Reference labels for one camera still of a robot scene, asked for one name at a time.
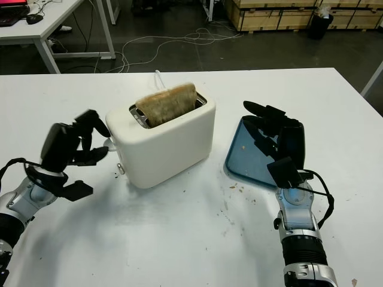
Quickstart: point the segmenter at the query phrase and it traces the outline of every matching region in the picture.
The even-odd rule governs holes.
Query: concrete floor
[[[85,2],[75,14],[80,28],[87,37],[91,5]],[[90,51],[107,48],[96,17],[94,13]],[[236,35],[235,31],[206,24],[205,20],[206,14],[200,5],[180,5],[170,8],[169,11],[153,13],[150,17],[134,17],[130,13],[130,5],[124,3],[117,25],[110,25],[110,32],[116,51],[121,51],[124,43],[135,38],[148,35],[183,37],[198,28],[208,28],[211,33],[220,35]],[[69,51],[84,51],[85,42],[73,16],[70,16],[64,24],[72,26],[73,32],[57,38]],[[146,62],[154,57],[158,45],[165,41],[168,39],[146,38],[129,44],[124,52],[130,63]],[[217,41],[211,45],[192,45],[184,42],[165,44],[161,46],[154,61],[131,66],[129,72],[153,72],[155,69],[176,72],[334,67],[357,91],[361,91],[382,62],[382,51],[383,33],[377,31],[332,30],[328,31],[321,41],[308,39],[304,31],[260,32],[245,34],[237,39]],[[58,67],[64,73],[92,73],[94,68],[86,66],[95,64],[96,58],[57,61]],[[116,60],[98,62],[101,72],[120,65],[119,55]],[[47,72],[33,45],[0,47],[0,75]],[[367,98],[381,115],[383,115],[382,91],[383,75]]]

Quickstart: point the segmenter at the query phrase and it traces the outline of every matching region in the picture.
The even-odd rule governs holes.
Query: wooden box
[[[353,7],[358,6],[359,0],[322,0],[317,2],[317,6],[330,5],[331,7]]]
[[[279,10],[241,11],[231,0],[226,0],[227,16],[237,31],[276,30]]]
[[[383,11],[358,10],[347,29],[375,29],[380,24]]]
[[[383,0],[360,0],[359,8],[383,8]]]
[[[321,0],[234,0],[238,8],[314,7]]]
[[[329,29],[346,29],[351,21],[354,10],[331,10],[334,20],[329,26]]]
[[[284,10],[278,30],[306,29],[314,10]]]

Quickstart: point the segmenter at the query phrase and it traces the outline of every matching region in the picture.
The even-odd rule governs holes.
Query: white desk
[[[109,52],[89,53],[53,53],[47,44],[47,38],[51,33],[83,2],[84,0],[62,0],[61,3],[49,3],[44,9],[44,19],[40,22],[29,25],[25,20],[17,22],[11,27],[0,28],[0,45],[14,44],[35,44],[45,65],[52,74],[59,74],[54,58],[63,57],[101,57],[104,59],[115,59],[112,39],[110,37],[107,20],[105,17],[102,0],[96,0],[100,20],[107,39]],[[36,13],[38,6],[31,5],[30,14]]]
[[[273,192],[223,171],[238,121],[248,114],[243,100],[275,106],[305,125],[305,167],[320,173],[335,197],[321,230],[328,262],[339,286],[352,286],[353,278],[358,286],[377,286],[383,119],[341,75],[329,68],[162,77],[167,86],[192,81],[215,99],[210,156],[149,190],[115,178],[115,153],[95,167],[67,168],[69,182],[83,179],[94,195],[74,203],[58,199],[37,213],[16,246],[7,287],[284,286]],[[0,90],[3,166],[21,156],[38,161],[53,123],[71,123],[87,108],[104,118],[157,89],[150,73],[1,76]],[[102,145],[93,134],[93,146]],[[2,192],[24,177],[21,166],[10,168]],[[236,182],[243,193],[230,188]],[[311,184],[320,190],[318,181]],[[326,209],[327,200],[315,196],[318,219]]]

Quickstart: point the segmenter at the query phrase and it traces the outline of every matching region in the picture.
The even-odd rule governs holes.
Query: robotic hand
[[[1,178],[12,164],[23,163],[27,175],[19,187],[0,197],[0,286],[9,275],[7,265],[13,247],[35,213],[58,197],[76,201],[93,193],[93,188],[83,181],[64,187],[68,176],[63,173],[67,165],[95,166],[107,155],[107,147],[90,150],[93,128],[102,136],[110,137],[107,127],[93,110],[77,117],[72,125],[56,123],[45,140],[40,164],[15,158],[0,170],[0,189]],[[83,149],[78,151],[80,141]]]
[[[327,265],[319,229],[332,214],[334,198],[319,174],[303,170],[305,162],[305,132],[303,124],[285,116],[272,106],[263,107],[244,102],[253,115],[242,119],[255,145],[275,162],[268,170],[279,187],[276,199],[280,206],[274,228],[279,230],[285,259],[286,287],[337,287],[334,271]],[[308,180],[314,175],[326,193],[313,191]],[[329,208],[317,223],[311,212],[314,194],[327,196]]]

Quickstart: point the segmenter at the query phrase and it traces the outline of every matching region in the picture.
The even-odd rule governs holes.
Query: trash can
[[[332,23],[334,16],[329,14],[329,18],[322,18],[319,15],[314,15],[309,29],[309,38],[321,39],[323,38],[327,28]]]

